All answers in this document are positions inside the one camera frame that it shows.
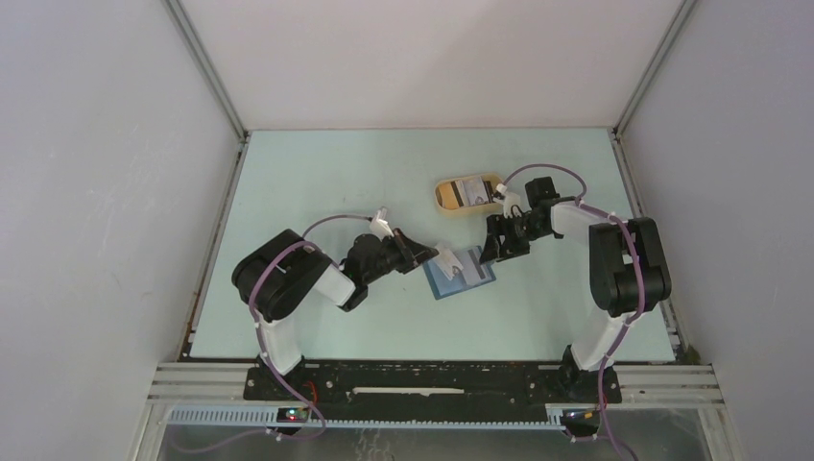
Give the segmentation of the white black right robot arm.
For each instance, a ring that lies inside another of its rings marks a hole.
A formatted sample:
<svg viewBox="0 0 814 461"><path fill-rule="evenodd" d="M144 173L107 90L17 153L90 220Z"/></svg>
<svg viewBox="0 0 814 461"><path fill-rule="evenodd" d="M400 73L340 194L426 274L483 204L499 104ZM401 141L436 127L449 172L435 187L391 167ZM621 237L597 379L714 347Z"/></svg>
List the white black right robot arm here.
<svg viewBox="0 0 814 461"><path fill-rule="evenodd" d="M563 197L551 178L525 186L528 209L500 183L491 193L501 205L488 216L483 264L527 255L532 242L547 236L569 238L588 251L588 282L596 305L586 329L566 349L558 386L568 400L582 401L597 387L602 373L627 332L645 313L666 300L672 281L658 226L648 217L623 220L589 205L581 197Z"/></svg>

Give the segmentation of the white grey card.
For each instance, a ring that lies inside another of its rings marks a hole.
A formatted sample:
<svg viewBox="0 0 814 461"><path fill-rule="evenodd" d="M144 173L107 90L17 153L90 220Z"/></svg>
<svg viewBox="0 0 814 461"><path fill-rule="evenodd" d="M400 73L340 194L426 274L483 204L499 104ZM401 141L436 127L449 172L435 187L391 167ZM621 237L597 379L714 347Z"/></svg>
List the white grey card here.
<svg viewBox="0 0 814 461"><path fill-rule="evenodd" d="M462 252L460 260L462 262L462 274L466 286L475 287L494 281L491 267L480 262L481 248L470 247Z"/></svg>

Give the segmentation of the white card with picture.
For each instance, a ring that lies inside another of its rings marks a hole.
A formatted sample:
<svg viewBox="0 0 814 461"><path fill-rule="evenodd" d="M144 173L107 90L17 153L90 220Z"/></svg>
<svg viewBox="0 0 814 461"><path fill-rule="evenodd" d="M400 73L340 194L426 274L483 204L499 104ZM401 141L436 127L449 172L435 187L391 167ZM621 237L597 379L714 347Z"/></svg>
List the white card with picture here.
<svg viewBox="0 0 814 461"><path fill-rule="evenodd" d="M453 280L463 273L463 264L444 243L436 244L435 250L438 254L433 261L448 280Z"/></svg>

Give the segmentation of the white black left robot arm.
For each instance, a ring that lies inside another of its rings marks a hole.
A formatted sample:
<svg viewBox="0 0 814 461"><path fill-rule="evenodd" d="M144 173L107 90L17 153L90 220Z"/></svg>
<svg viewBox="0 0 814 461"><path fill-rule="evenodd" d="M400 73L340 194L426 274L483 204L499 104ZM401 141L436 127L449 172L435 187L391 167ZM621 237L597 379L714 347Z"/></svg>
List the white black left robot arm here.
<svg viewBox="0 0 814 461"><path fill-rule="evenodd" d="M383 237L357 236L337 263L293 230L285 230L246 256L233 270L231 282L250 309L260 358L271 369L267 388L281 400L291 400L302 390L303 374L295 367L303 355L289 317L309 294L318 293L350 312L368 297L373 282L391 272L408 274L438 254L396 229Z"/></svg>

